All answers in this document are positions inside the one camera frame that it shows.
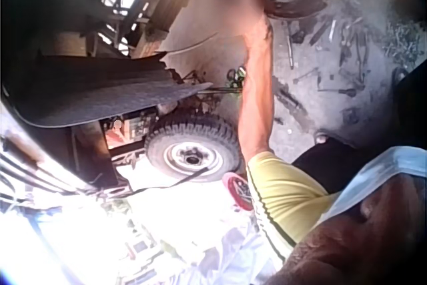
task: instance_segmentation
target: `man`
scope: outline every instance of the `man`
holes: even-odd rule
[[[414,95],[424,93],[426,62],[399,85],[411,90],[406,88],[407,95],[398,101],[400,114],[407,116],[402,131],[410,133],[401,141],[414,145],[424,139],[418,144],[422,148],[398,146],[360,155],[329,138],[297,160],[297,168],[277,158],[269,147],[274,98],[268,19],[263,16],[244,40],[248,61],[240,145],[260,228],[286,262],[268,284],[377,284],[413,255],[426,235],[427,153],[425,134],[418,135],[425,132],[424,120],[407,115],[414,109],[414,97],[419,102]],[[325,148],[326,153],[319,151]],[[329,159],[325,174],[322,166],[310,172],[310,162],[334,148],[348,150],[343,153],[347,169],[331,171],[341,165]]]

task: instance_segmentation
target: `tire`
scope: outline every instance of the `tire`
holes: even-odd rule
[[[170,177],[181,180],[208,167],[192,180],[199,183],[220,180],[242,159],[236,130],[210,114],[169,114],[154,125],[145,146],[150,163]]]

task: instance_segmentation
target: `yellow shirt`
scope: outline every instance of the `yellow shirt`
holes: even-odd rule
[[[285,260],[339,193],[329,195],[308,174],[271,152],[254,156],[247,170],[258,224],[275,253]]]

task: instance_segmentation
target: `concrete floor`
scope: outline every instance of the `concrete floor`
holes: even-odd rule
[[[354,142],[357,146],[370,143],[384,133],[390,123],[391,114],[391,81],[392,70],[396,67],[391,58],[385,56],[384,39],[387,37],[386,26],[390,18],[391,0],[328,0],[328,7],[318,15],[318,22],[311,35],[307,35],[301,45],[294,44],[295,68],[290,69],[286,35],[286,23],[271,20],[274,30],[274,76],[280,84],[287,85],[292,94],[306,109],[306,123],[301,124],[289,113],[277,98],[275,99],[275,117],[282,119],[283,124],[274,123],[270,145],[277,156],[292,162],[301,153],[313,146],[313,133],[318,129],[328,129]],[[209,26],[201,17],[203,0],[190,0],[181,11],[161,49],[169,51],[192,45],[211,35]],[[334,38],[329,41],[330,28],[313,46],[308,44],[314,32],[322,22],[324,15],[333,15],[337,20]],[[339,71],[340,33],[343,23],[353,22],[363,17],[358,23],[370,35],[366,88],[350,98],[334,92],[318,92],[316,77],[295,85],[293,78],[299,77],[318,67],[322,75],[321,87],[328,89],[349,88]],[[298,22],[290,25],[292,30],[298,28]],[[426,52],[426,34],[421,35],[420,50]],[[174,68],[182,76],[191,70],[199,71],[206,81],[216,86],[226,84],[226,73],[237,69],[246,59],[246,50],[239,37],[214,39],[201,47],[179,55],[165,58],[167,66]],[[417,64],[425,59],[419,57]],[[344,63],[343,68],[357,74],[356,49],[353,44],[352,58]],[[235,95],[225,95],[216,113],[236,123],[240,99]],[[355,124],[344,124],[343,110],[354,108],[358,115]]]

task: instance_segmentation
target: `white face mask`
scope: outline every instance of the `white face mask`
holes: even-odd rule
[[[426,179],[427,151],[408,146],[386,150],[354,176],[331,208],[320,216],[316,225],[360,203],[397,174],[409,174]]]

